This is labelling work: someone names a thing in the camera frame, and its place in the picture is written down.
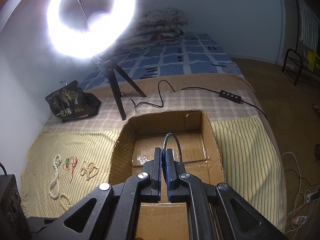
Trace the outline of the small cream bead bracelet cluster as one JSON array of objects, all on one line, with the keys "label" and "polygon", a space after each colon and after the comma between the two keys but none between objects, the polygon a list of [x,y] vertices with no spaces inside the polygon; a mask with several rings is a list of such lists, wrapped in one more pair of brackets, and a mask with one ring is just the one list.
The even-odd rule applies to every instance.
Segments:
[{"label": "small cream bead bracelet cluster", "polygon": [[85,177],[87,181],[94,178],[99,173],[99,167],[93,162],[83,161],[80,168],[80,176]]}]

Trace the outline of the red cord green pendant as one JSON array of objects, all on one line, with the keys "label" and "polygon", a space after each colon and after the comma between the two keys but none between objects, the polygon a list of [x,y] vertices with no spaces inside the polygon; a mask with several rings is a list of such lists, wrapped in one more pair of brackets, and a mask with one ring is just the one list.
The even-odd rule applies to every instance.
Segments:
[{"label": "red cord green pendant", "polygon": [[77,164],[78,164],[78,158],[76,156],[71,156],[70,158],[66,158],[65,163],[63,164],[63,170],[71,172],[71,178],[69,181],[70,183],[73,180],[74,170],[77,167]]}]

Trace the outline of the brown cardboard box tray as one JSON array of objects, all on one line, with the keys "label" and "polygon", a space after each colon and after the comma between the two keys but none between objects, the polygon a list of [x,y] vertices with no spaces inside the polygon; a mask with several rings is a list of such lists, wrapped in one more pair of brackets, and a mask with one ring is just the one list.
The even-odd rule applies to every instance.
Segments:
[{"label": "brown cardboard box tray", "polygon": [[[202,111],[172,111],[132,117],[125,123],[113,150],[109,183],[123,183],[141,172],[143,164],[153,159],[155,148],[163,145],[168,133],[176,138],[168,139],[167,148],[172,149],[175,161],[183,161],[188,173],[211,185],[225,181],[208,115]],[[136,238],[189,239],[187,207],[169,203],[164,181],[161,201],[141,204]]]}]

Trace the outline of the dark thin bangle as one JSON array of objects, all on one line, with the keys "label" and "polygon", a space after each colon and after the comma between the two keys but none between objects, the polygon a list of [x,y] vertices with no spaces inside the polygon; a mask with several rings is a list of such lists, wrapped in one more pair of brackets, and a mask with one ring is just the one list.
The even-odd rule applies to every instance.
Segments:
[{"label": "dark thin bangle", "polygon": [[179,163],[182,163],[182,149],[180,146],[180,142],[174,133],[168,133],[165,135],[161,147],[161,155],[162,158],[165,159],[166,150],[172,149],[173,152],[173,158],[174,160],[177,160]]}]

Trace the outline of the yellow striped blanket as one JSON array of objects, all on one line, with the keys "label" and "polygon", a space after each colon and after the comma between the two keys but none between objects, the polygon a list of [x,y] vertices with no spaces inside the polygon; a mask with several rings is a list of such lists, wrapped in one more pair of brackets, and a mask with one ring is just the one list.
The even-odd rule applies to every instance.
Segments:
[{"label": "yellow striped blanket", "polygon": [[[20,197],[24,214],[27,217],[59,217],[68,204],[76,204],[99,184],[109,183],[116,139],[127,121],[116,125],[103,121],[102,129],[85,120],[72,123],[70,128],[65,124],[44,128],[28,151],[21,175]],[[260,118],[255,115],[209,121],[222,160],[224,182],[283,231],[286,220],[283,167]],[[71,172],[64,171],[63,164],[71,156],[78,158],[78,164],[70,183]],[[80,176],[84,160],[99,167],[99,173],[89,181]]]}]

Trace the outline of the white power strip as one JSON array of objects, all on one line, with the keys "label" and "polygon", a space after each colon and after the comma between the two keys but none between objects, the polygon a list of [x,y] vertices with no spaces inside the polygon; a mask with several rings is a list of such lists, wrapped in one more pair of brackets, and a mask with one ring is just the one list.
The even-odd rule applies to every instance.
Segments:
[{"label": "white power strip", "polygon": [[308,203],[313,202],[319,198],[319,191],[308,194],[306,200]]}]

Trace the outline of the black snack bag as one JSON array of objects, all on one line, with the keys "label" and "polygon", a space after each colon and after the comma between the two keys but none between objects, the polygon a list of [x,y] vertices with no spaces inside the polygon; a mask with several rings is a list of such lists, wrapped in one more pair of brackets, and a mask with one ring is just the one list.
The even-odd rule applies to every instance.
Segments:
[{"label": "black snack bag", "polygon": [[45,100],[63,123],[96,116],[101,106],[101,101],[94,94],[83,92],[76,80],[53,91]]}]

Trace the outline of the black clothes rack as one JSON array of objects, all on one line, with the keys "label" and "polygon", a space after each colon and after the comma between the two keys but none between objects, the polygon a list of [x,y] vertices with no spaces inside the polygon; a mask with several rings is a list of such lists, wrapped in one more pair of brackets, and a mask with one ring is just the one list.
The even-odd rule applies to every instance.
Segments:
[{"label": "black clothes rack", "polygon": [[[319,71],[312,72],[308,69],[306,56],[310,49],[299,40],[300,20],[298,0],[282,0],[282,3],[284,24],[283,52],[281,55],[283,59],[282,72],[287,73],[293,79],[294,85],[297,85],[299,82],[306,83],[303,74],[310,73],[313,76],[319,77]],[[319,24],[319,18],[314,13],[313,15]],[[319,56],[319,38],[315,53]]]}]

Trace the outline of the blue patterned bedsheet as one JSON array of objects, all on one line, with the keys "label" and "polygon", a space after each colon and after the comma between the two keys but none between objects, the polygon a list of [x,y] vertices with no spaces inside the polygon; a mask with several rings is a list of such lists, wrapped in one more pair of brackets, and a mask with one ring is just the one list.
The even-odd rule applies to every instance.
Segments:
[{"label": "blue patterned bedsheet", "polygon": [[120,53],[113,60],[133,80],[202,73],[243,77],[238,65],[207,34],[188,32],[178,42]]}]

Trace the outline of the yellow box on rack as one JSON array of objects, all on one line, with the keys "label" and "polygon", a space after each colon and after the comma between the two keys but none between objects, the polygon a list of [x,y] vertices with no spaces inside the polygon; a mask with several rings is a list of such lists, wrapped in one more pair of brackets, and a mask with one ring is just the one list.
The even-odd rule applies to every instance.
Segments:
[{"label": "yellow box on rack", "polygon": [[319,56],[317,53],[308,50],[307,56],[308,69],[312,72],[319,71]]}]

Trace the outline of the floral pillows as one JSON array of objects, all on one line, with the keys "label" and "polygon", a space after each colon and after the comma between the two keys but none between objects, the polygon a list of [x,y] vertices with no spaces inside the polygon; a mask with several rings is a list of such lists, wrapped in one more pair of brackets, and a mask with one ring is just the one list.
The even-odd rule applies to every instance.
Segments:
[{"label": "floral pillows", "polygon": [[144,12],[132,19],[115,45],[119,50],[134,50],[179,41],[185,36],[187,24],[187,16],[179,9]]}]

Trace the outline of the white striped hanging cloth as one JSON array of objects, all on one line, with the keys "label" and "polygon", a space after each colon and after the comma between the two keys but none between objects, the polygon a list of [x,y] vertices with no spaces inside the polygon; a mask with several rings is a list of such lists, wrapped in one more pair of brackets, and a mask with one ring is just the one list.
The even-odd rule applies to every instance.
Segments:
[{"label": "white striped hanging cloth", "polygon": [[316,52],[319,38],[319,24],[303,0],[298,0],[299,40],[310,50]]}]

